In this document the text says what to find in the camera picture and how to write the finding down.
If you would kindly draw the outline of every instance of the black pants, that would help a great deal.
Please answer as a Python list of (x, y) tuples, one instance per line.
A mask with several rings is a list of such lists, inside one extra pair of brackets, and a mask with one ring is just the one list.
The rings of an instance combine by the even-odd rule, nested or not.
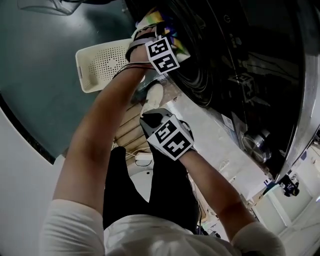
[(150, 146), (154, 167), (149, 203), (136, 190), (129, 177), (126, 149), (111, 151), (105, 180), (103, 228), (129, 215), (145, 214), (172, 221), (195, 234), (199, 207), (187, 170)]

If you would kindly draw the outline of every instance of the sleeve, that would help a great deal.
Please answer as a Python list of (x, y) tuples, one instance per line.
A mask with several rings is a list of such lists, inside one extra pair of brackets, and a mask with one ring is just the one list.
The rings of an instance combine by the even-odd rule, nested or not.
[(260, 222), (243, 227), (232, 239), (231, 244), (242, 254), (262, 256), (285, 256), (286, 251), (278, 236)]
[(83, 204), (56, 199), (49, 206), (39, 239), (40, 256), (105, 255), (103, 218)]

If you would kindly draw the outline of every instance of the washing machine drum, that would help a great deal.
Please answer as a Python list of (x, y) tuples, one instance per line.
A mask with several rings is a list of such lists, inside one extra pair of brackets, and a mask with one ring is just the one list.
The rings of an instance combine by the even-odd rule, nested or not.
[(191, 57), (168, 75), (196, 104), (206, 107), (213, 100), (213, 90), (220, 82), (221, 47), (226, 47), (214, 13), (206, 0), (126, 0), (136, 21), (157, 6), (173, 18), (181, 42)]

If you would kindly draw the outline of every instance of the white t-shirt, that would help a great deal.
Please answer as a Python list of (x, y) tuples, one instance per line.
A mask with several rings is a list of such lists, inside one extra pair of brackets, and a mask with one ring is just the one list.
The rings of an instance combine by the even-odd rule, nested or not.
[(284, 256), (280, 239), (259, 222), (242, 228), (229, 243), (194, 235), (179, 225), (150, 215), (130, 215), (109, 228), (104, 243), (103, 218), (96, 210), (68, 200), (52, 201), (40, 234), (41, 256)]

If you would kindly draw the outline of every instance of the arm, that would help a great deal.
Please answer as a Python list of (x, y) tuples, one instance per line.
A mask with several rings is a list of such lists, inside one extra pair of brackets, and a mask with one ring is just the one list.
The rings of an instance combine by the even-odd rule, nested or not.
[(239, 230), (255, 221), (234, 187), (201, 155), (190, 150), (179, 160), (221, 220), (230, 241)]
[[(146, 47), (137, 47), (130, 59), (148, 61)], [(141, 68), (122, 71), (96, 98), (72, 137), (53, 199), (74, 201), (103, 213), (112, 143), (145, 72)]]

